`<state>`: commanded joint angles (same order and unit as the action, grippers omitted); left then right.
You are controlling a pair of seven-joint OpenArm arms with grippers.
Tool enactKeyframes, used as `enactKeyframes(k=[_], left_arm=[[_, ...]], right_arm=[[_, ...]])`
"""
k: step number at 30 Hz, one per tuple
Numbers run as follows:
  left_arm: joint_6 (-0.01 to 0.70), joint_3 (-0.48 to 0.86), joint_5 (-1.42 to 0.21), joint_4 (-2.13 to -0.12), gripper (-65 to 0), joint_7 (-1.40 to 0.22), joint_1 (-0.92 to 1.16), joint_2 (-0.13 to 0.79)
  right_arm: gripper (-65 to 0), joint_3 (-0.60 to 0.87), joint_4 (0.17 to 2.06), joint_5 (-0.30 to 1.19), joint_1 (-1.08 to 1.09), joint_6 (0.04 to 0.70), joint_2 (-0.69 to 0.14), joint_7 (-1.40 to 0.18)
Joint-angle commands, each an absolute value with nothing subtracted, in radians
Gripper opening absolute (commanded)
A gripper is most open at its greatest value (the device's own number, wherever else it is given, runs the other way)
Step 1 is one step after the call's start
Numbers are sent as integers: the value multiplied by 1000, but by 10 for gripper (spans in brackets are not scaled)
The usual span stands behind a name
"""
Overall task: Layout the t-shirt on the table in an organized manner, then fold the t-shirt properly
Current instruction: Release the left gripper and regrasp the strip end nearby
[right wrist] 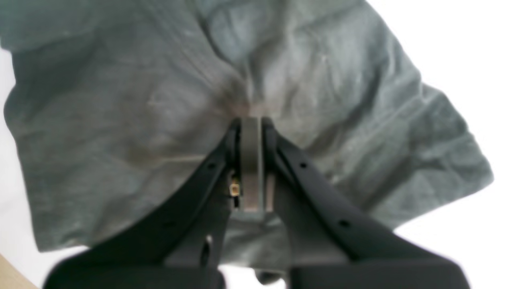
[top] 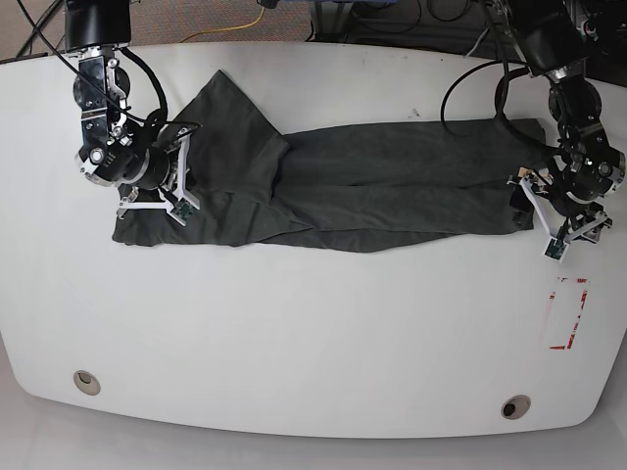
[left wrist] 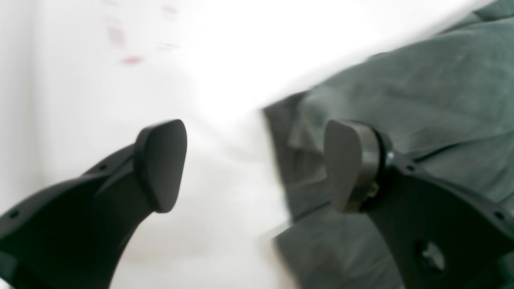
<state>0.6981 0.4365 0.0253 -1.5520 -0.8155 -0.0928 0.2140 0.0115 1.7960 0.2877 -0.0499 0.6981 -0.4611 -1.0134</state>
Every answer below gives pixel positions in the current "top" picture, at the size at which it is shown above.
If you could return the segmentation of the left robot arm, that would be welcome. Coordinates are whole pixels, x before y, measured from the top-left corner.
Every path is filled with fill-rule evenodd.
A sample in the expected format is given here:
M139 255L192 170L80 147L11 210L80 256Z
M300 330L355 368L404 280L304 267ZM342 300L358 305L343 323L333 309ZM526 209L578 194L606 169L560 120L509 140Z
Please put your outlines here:
M585 45L560 1L483 1L504 69L494 98L495 119L520 143L539 153L549 172L518 177L514 204L498 216L494 205L464 199L463 215L472 234L501 235L526 230L545 198L563 216L548 231L552 243L599 240L611 220L597 200L614 192L626 176L624 155L612 148L601 123L602 101L585 78ZM557 124L558 144L549 146L515 128L505 113L510 83L529 73L550 83L549 108Z

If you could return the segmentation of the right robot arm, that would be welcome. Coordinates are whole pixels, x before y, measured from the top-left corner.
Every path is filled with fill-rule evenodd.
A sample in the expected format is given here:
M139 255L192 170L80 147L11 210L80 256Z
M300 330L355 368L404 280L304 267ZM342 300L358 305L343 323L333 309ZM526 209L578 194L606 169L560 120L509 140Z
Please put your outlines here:
M77 164L83 176L102 186L155 190L172 174L172 162L157 146L168 117L161 83L147 64L127 49L131 40L127 1L67 1L66 51L78 57L73 97L81 111L82 146ZM130 117L130 80L120 51L153 85L159 107L143 119Z

